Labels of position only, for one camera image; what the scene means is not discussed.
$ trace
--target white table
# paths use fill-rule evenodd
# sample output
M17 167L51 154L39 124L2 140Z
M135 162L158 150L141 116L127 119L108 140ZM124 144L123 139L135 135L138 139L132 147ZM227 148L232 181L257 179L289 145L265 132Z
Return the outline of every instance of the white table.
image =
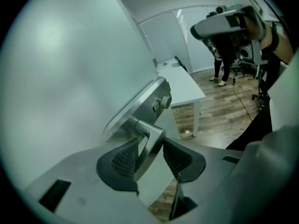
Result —
M173 58L159 63L159 76L165 77L171 88L171 107L193 103L193 136L196 137L199 126L200 99L206 97L192 77Z

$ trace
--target white tabletop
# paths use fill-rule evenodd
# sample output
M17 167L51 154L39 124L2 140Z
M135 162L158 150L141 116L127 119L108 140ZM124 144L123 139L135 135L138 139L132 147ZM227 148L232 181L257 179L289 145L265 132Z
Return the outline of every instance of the white tabletop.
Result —
M171 88L171 106L185 105L206 97L192 77L177 63L175 59L159 63L159 76L165 77Z

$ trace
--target shoe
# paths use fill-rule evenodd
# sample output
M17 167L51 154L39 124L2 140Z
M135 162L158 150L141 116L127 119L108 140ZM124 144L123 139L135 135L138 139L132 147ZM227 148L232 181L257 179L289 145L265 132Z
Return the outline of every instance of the shoe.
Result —
M210 81L218 80L218 78L219 77L216 78L216 77L213 76L212 78L210 78Z
M226 84L225 81L221 80L220 83L218 84L219 86L224 86Z

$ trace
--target floor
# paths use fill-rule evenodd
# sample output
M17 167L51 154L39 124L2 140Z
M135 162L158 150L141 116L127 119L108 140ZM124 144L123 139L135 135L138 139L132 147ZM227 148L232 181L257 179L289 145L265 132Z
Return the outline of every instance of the floor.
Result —
M193 106L183 105L172 109L178 125L181 138L189 142L211 147L226 148L238 138L251 123L258 111L259 105L252 100L252 94L257 93L257 80L252 75L231 72L225 86L219 87L218 82L209 81L214 70L192 74L206 97L201 101L199 114L198 136L192 137ZM240 100L233 91L232 80L235 76L235 93L246 107L249 116ZM164 193L149 207L149 210L162 222L169 220L171 205L175 196L177 182L174 179Z

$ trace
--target black cable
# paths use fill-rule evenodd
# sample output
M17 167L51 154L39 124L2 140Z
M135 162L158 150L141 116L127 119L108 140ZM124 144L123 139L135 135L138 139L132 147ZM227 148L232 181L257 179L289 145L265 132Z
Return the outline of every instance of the black cable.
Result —
M235 77L234 77L234 79L233 79L233 91L234 91L234 93L235 93ZM240 101L241 104L243 105L244 109L246 110L246 112L247 112L247 114L248 114L249 119L250 119L251 122L252 122L252 119L251 119L251 117L250 117L250 115L249 115L249 113L248 113L248 111L247 111L245 105L243 104L243 102L242 102L241 99L237 96L236 93L235 93L235 96L239 99L239 101Z

